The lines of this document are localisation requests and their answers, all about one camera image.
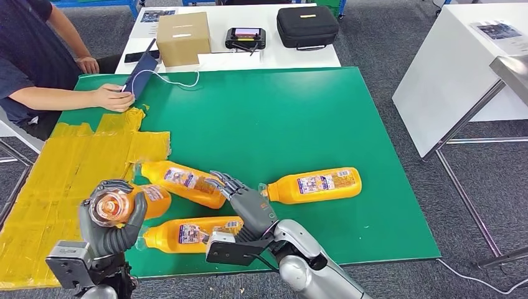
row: green mat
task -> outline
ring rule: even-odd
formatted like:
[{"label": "green mat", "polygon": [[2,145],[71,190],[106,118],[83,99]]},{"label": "green mat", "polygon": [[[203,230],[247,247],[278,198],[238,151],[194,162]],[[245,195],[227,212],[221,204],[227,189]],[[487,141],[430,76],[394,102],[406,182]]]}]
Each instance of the green mat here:
[{"label": "green mat", "polygon": [[[190,84],[196,74],[164,76]],[[82,77],[77,90],[122,84],[126,77]],[[363,182],[356,197],[294,206],[273,203],[279,218],[304,225],[337,263],[440,256],[359,69],[202,72],[195,88],[153,76],[135,105],[142,104],[150,106],[142,131],[171,132],[170,160],[230,173],[250,187],[288,174],[356,167]],[[95,129],[103,112],[65,112],[60,121],[89,122]],[[217,215],[233,215],[233,210],[226,204],[216,211],[173,196],[170,210],[145,225]],[[266,269],[259,261],[251,267],[217,265],[206,263],[202,254],[158,249],[131,249],[126,257],[139,277]]]}]

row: white cable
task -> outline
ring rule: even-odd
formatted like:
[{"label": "white cable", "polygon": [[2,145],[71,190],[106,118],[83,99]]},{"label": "white cable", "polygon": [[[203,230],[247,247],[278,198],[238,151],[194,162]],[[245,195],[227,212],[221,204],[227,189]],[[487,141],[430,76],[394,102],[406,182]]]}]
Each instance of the white cable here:
[{"label": "white cable", "polygon": [[180,86],[183,86],[183,87],[195,87],[196,84],[198,84],[198,81],[200,80],[200,72],[199,71],[196,71],[196,81],[191,84],[191,85],[186,85],[186,84],[183,84],[183,83],[179,83],[179,82],[171,82],[165,78],[163,78],[161,75],[159,75],[158,73],[156,73],[155,71],[153,70],[141,70],[139,71],[135,76],[134,78],[132,79],[132,94],[135,95],[134,93],[134,82],[136,81],[136,78],[138,77],[139,74],[143,73],[143,72],[151,72],[152,74],[155,74],[156,76],[158,76],[161,80],[169,83],[169,84],[174,84],[174,85],[180,85]]},{"label": "white cable", "polygon": [[503,292],[503,291],[499,290],[498,288],[496,288],[496,287],[490,285],[489,283],[484,282],[484,281],[482,281],[482,280],[480,280],[480,279],[473,278],[473,277],[469,277],[469,276],[464,276],[464,275],[458,273],[457,271],[453,270],[453,268],[447,266],[447,264],[444,263],[444,261],[441,260],[441,259],[436,259],[436,260],[439,261],[439,262],[441,262],[442,265],[444,265],[447,269],[451,270],[453,273],[457,274],[458,276],[460,276],[460,277],[462,277],[462,278],[465,278],[465,279],[474,280],[475,282],[482,283],[482,284],[484,284],[485,286],[492,288],[495,292],[501,293],[501,294],[503,294],[503,295],[509,295],[509,294],[510,294],[511,292],[513,292],[513,290],[515,290],[517,287],[519,287],[519,286],[522,285],[523,283],[528,282],[528,278],[527,278],[527,279],[525,279],[525,280],[519,282],[518,284],[514,285],[514,286],[513,286],[511,289],[509,289],[507,292]]}]

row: cardboard box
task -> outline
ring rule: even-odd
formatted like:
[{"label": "cardboard box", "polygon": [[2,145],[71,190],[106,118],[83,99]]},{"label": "cardboard box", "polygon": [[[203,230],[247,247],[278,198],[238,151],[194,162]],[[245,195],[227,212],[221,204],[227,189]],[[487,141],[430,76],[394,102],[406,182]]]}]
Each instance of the cardboard box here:
[{"label": "cardboard box", "polygon": [[211,53],[206,12],[161,16],[158,49],[166,67],[198,64],[198,54]]}]

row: black carrying case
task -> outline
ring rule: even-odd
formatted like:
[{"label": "black carrying case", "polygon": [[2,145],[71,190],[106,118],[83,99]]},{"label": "black carrying case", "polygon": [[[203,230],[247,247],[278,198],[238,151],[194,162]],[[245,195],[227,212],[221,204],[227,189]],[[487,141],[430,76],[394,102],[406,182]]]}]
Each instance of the black carrying case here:
[{"label": "black carrying case", "polygon": [[336,40],[339,23],[326,6],[288,7],[279,9],[277,30],[286,48],[317,50]]}]

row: black strap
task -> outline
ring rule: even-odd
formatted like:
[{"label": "black strap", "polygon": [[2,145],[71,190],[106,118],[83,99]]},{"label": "black strap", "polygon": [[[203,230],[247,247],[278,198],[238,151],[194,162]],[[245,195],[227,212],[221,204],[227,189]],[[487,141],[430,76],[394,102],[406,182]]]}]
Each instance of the black strap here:
[{"label": "black strap", "polygon": [[316,47],[297,47],[297,51],[315,51],[315,50],[321,50],[326,48],[326,45],[324,46],[316,46]]}]

